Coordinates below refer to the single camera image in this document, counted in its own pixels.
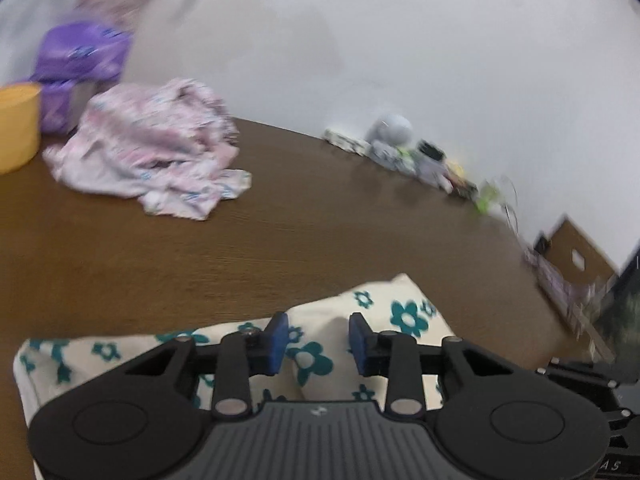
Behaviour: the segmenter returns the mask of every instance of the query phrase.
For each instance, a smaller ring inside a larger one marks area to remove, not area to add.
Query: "teal flower pattern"
[[[293,359],[298,367],[298,384],[304,386],[311,374],[324,376],[334,369],[334,362],[322,355],[322,345],[315,341],[302,348],[287,349],[287,357]]]
[[[240,332],[242,332],[242,330],[251,330],[252,328],[255,328],[257,330],[260,330],[259,327],[255,326],[252,322],[247,321],[246,323],[242,323],[242,325],[238,325],[238,330]]]
[[[391,304],[391,324],[396,325],[403,334],[417,338],[429,329],[427,320],[418,316],[418,306],[413,300],[407,301],[406,306],[399,301]]]
[[[114,359],[122,359],[122,356],[118,352],[116,343],[95,342],[94,347],[91,348],[91,353],[99,355],[105,362],[109,362]]]
[[[213,374],[201,375],[200,380],[203,383],[205,383],[209,388],[213,388],[216,385],[216,380]]]
[[[373,300],[366,290],[358,290],[354,292],[353,297],[358,302],[358,305],[362,308],[369,308],[371,305],[373,305]]]
[[[436,308],[433,306],[433,303],[429,300],[422,300],[422,305],[420,306],[420,312],[423,312],[427,315],[427,317],[433,317],[437,314]]]
[[[29,361],[27,354],[20,355],[20,362],[22,363],[22,366],[24,366],[24,369],[27,371],[28,374],[30,374],[36,369],[36,365],[33,364],[31,361]]]
[[[193,339],[196,341],[196,345],[207,344],[209,342],[209,338],[205,335],[194,333],[196,332],[196,330],[197,328],[194,328],[193,330],[183,330],[181,332],[169,332],[167,334],[158,334],[156,335],[156,339],[161,343],[166,343],[167,341],[171,341],[171,339],[174,339],[175,337],[187,336],[187,337],[193,337]]]
[[[303,335],[305,335],[305,333],[302,332],[301,326],[289,327],[289,343],[299,343]]]
[[[351,393],[354,400],[373,400],[375,394],[373,390],[367,390],[364,384],[360,385],[360,389],[357,392]]]
[[[29,346],[34,350],[40,351],[40,347],[44,343],[51,345],[51,358],[58,363],[57,381],[58,384],[71,382],[71,368],[64,361],[62,349],[69,344],[69,339],[29,339]]]

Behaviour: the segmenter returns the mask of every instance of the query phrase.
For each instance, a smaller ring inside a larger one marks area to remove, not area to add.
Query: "white ball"
[[[379,118],[372,132],[376,139],[382,140],[391,146],[407,144],[413,137],[411,123],[406,117],[397,114],[388,114]]]

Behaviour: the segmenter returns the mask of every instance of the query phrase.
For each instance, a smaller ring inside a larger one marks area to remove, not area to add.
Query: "blue gripper pad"
[[[271,337],[269,375],[275,375],[280,371],[284,351],[287,349],[287,344],[289,343],[289,317],[287,317],[287,314],[277,314],[271,318],[271,321],[265,328],[265,332]]]
[[[360,375],[364,375],[365,373],[364,333],[362,332],[360,326],[358,325],[357,316],[351,316],[349,318],[349,345],[351,345],[351,352],[353,353],[353,358],[356,361],[356,366],[358,367],[358,373]]]

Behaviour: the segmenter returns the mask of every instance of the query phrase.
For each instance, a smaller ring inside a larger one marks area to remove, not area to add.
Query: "yellow cylinder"
[[[40,85],[0,88],[0,174],[29,162],[40,145]]]

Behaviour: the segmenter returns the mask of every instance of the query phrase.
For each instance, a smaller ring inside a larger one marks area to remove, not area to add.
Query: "floral fabric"
[[[78,191],[137,197],[149,214],[204,220],[251,186],[228,170],[238,131],[224,101],[194,80],[156,88],[119,84],[94,96],[78,132],[43,156]]]

